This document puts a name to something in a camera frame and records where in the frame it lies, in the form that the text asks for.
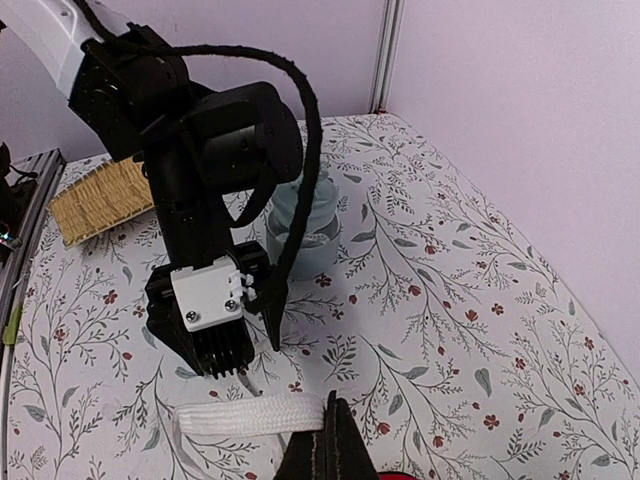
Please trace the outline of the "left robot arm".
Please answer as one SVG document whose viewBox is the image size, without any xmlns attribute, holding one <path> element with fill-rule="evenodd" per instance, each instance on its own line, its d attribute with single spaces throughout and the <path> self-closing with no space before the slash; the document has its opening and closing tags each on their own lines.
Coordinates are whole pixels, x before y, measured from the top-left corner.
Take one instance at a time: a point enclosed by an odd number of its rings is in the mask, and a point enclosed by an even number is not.
<svg viewBox="0 0 640 480">
<path fill-rule="evenodd" d="M 168 261 L 145 287 L 148 330 L 198 375 L 254 358 L 246 318 L 273 348 L 319 176 L 316 96 L 289 60 L 245 46 L 174 47 L 98 1 L 5 1 L 1 24 L 35 54 L 112 159 L 142 164 Z M 189 56 L 262 61 L 286 73 L 307 132 L 269 83 L 211 90 Z"/>
</svg>

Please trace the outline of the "red sneaker with laces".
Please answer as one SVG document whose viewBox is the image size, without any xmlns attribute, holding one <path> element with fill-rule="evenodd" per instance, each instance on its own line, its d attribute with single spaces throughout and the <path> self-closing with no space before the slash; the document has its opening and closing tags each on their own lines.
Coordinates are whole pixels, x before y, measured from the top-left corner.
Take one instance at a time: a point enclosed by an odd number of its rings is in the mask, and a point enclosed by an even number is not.
<svg viewBox="0 0 640 480">
<path fill-rule="evenodd" d="M 258 396 L 222 403 L 187 404 L 178 407 L 172 422 L 176 454 L 185 464 L 198 467 L 182 448 L 181 437 L 274 437 L 279 442 L 277 469 L 291 435 L 323 431 L 327 399 L 313 393 Z M 378 479 L 410 479 L 399 471 L 378 472 Z"/>
</svg>

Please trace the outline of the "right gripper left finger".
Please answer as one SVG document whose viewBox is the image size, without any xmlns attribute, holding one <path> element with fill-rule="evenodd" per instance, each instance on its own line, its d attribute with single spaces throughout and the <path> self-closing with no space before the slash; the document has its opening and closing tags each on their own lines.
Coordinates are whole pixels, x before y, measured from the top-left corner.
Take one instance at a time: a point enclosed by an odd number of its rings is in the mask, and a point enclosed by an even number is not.
<svg viewBox="0 0 640 480">
<path fill-rule="evenodd" d="M 324 478 L 324 433 L 322 431 L 293 433 L 274 480 L 321 480 Z"/>
</svg>

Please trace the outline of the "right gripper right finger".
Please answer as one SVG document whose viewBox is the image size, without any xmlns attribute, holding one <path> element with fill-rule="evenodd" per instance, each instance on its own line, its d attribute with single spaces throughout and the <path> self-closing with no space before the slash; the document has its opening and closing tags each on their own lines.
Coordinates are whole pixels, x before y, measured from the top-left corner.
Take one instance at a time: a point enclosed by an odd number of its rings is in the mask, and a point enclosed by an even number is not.
<svg viewBox="0 0 640 480">
<path fill-rule="evenodd" d="M 347 401 L 329 393 L 319 437 L 320 479 L 378 479 Z"/>
</svg>

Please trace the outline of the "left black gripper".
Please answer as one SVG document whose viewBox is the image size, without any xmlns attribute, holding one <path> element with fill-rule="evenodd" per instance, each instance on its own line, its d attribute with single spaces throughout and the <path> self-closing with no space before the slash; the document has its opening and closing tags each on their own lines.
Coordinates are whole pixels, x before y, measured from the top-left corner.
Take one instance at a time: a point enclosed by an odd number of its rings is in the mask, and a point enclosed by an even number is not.
<svg viewBox="0 0 640 480">
<path fill-rule="evenodd" d="M 239 346 L 248 341 L 245 304 L 254 300 L 272 267 L 255 241 L 222 250 L 201 268 L 164 265 L 145 286 L 149 332 L 197 375 L 205 374 L 195 350 Z M 281 349 L 281 325 L 289 295 L 287 283 L 261 292 L 261 311 L 273 350 Z"/>
</svg>

